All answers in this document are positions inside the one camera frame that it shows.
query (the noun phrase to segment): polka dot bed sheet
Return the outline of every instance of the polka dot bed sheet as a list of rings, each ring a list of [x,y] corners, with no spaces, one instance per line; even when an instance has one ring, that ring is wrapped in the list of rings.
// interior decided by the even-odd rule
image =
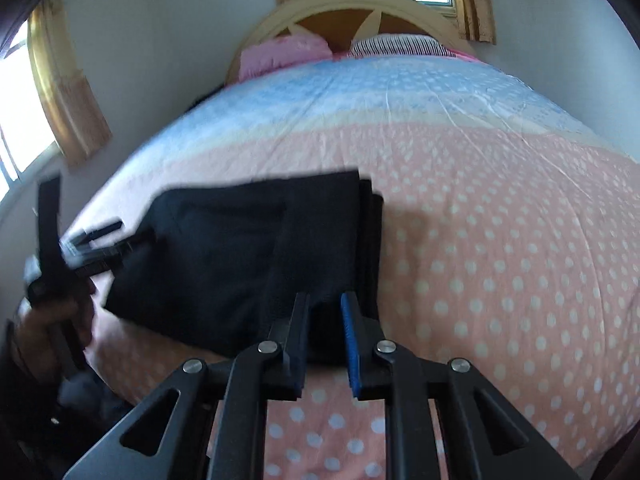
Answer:
[[[133,228],[167,187],[347,167],[385,197],[388,338],[471,360],[574,467],[639,420],[640,168],[490,66],[345,60],[234,86],[135,154],[72,230]],[[101,308],[87,355],[131,402],[189,357],[221,359]],[[384,407],[352,399],[344,370],[313,368],[302,399],[270,402],[266,478],[384,471]]]

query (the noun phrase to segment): white wall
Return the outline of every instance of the white wall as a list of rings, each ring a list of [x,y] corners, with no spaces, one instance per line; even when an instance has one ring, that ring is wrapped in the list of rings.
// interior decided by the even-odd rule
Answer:
[[[492,1],[497,44],[479,57],[640,160],[640,50],[609,3]]]
[[[44,171],[63,171],[63,228],[140,144],[223,82],[242,38],[274,7],[274,0],[65,0],[78,63],[113,139],[72,174],[60,158]],[[0,222],[0,320],[22,297],[35,203],[31,184]]]

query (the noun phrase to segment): human hand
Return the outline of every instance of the human hand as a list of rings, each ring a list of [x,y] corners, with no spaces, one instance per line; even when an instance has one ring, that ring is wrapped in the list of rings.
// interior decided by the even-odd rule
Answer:
[[[71,320],[82,348],[91,344],[95,313],[91,294],[95,294],[95,285],[91,280],[87,285],[89,294],[84,298],[47,301],[37,308],[29,307],[20,314],[14,332],[12,357],[22,371],[32,375],[39,383],[55,381],[60,370],[49,339],[50,325]]]

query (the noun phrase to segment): headboard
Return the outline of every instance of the headboard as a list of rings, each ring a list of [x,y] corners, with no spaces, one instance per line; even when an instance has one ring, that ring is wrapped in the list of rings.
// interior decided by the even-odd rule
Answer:
[[[474,55],[458,29],[436,10],[415,0],[289,0],[260,22],[242,42],[226,74],[238,80],[240,53],[248,46],[287,34],[318,34],[334,52],[345,52],[351,41],[379,33],[427,34],[446,47]]]

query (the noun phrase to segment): metal screw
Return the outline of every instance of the metal screw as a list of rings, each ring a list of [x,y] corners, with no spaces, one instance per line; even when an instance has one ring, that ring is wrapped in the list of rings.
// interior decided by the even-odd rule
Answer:
[[[258,352],[261,354],[273,354],[278,349],[275,341],[263,341],[258,345]]]
[[[378,350],[378,352],[380,352],[381,354],[391,354],[396,351],[396,343],[387,339],[383,339],[382,341],[378,341],[376,350]]]
[[[182,370],[184,370],[188,374],[197,374],[200,370],[202,370],[202,361],[200,361],[199,359],[189,359],[182,366]]]
[[[469,370],[471,370],[471,363],[466,359],[457,358],[453,359],[451,362],[451,368],[453,371],[458,372],[459,374],[466,374]]]

